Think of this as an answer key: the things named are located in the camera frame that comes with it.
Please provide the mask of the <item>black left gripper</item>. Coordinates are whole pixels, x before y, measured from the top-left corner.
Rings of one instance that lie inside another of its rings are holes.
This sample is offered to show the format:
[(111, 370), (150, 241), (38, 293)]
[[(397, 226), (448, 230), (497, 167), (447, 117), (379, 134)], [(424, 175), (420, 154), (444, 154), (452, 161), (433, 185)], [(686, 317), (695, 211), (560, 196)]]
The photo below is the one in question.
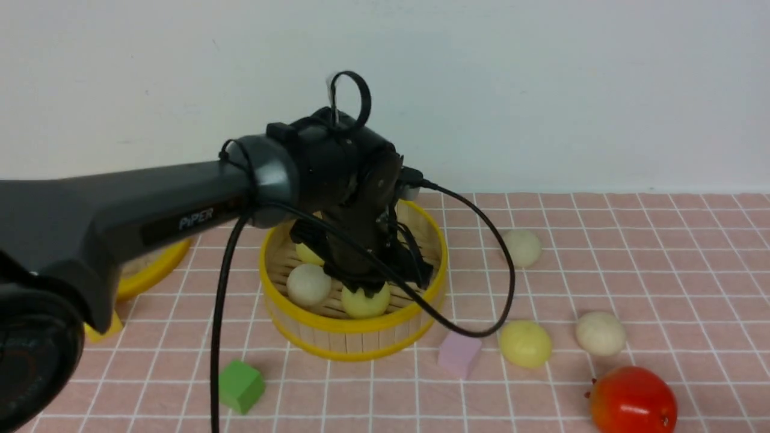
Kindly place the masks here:
[(312, 216), (297, 209), (291, 239), (304, 243), (319, 255), (324, 272), (349, 292), (358, 288), (373, 298), (387, 284), (430, 285), (434, 267), (423, 257), (412, 230), (397, 219), (392, 202), (373, 214), (352, 209)]

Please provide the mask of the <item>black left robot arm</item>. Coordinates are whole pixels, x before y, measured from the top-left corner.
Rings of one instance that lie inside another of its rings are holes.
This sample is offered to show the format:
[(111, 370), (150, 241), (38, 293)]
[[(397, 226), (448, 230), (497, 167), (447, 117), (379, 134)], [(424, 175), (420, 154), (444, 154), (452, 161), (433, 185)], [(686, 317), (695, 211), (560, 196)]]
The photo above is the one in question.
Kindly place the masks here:
[(294, 241), (367, 294), (426, 288), (434, 268), (399, 243), (395, 215), (418, 171), (364, 121), (326, 107), (231, 140), (208, 162), (2, 181), (2, 431), (63, 391), (84, 326), (110, 326), (125, 264), (230, 220), (298, 219)]

